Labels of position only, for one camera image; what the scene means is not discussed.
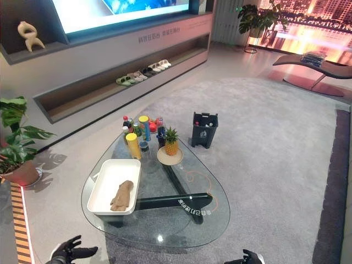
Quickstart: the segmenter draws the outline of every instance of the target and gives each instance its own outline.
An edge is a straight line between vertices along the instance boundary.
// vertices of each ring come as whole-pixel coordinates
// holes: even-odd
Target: black trash bin
[[[193,114],[192,147],[202,145],[209,149],[211,141],[218,127],[218,114],[201,113]]]

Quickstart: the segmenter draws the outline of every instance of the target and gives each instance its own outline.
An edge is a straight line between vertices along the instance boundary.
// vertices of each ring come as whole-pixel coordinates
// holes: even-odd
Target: potted plant
[[[274,27],[280,22],[286,30],[287,20],[282,16],[281,5],[274,4],[274,0],[269,0],[271,6],[268,9],[258,10],[256,5],[247,4],[241,8],[238,19],[241,19],[239,31],[241,34],[250,31],[250,37],[262,37],[264,30]]]
[[[0,146],[0,177],[21,186],[31,185],[39,179],[39,174],[31,160],[37,150],[30,147],[35,139],[48,139],[53,133],[21,123],[27,109],[23,96],[14,99],[0,98],[3,126],[10,127],[11,133]]]
[[[172,129],[171,126],[166,130],[166,142],[165,142],[165,151],[169,156],[176,155],[178,151],[178,135],[175,129]]]

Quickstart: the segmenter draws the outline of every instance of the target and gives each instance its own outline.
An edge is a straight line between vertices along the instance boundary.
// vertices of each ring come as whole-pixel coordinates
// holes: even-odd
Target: yellow bottle
[[[137,135],[135,133],[129,133],[126,136],[128,149],[133,158],[141,159],[141,151],[138,147]]]

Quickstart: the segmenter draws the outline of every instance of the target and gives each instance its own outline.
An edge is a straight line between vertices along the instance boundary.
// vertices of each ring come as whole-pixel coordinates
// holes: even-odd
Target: city view
[[[326,60],[352,65],[352,0],[275,0],[288,21],[266,31],[250,44],[303,54],[326,53]],[[260,9],[270,7],[262,0]]]

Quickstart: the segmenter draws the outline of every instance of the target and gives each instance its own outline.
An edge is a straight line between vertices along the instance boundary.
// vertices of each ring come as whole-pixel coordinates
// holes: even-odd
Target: beige sculpture
[[[39,38],[37,38],[38,32],[36,28],[31,24],[28,24],[26,21],[21,21],[17,27],[17,31],[21,35],[21,37],[26,39],[25,43],[26,43],[27,50],[29,52],[32,52],[33,45],[39,45],[42,48],[45,48],[43,42]]]
[[[111,211],[126,211],[130,204],[130,192],[133,188],[133,182],[126,180],[120,184],[116,196],[111,200]]]

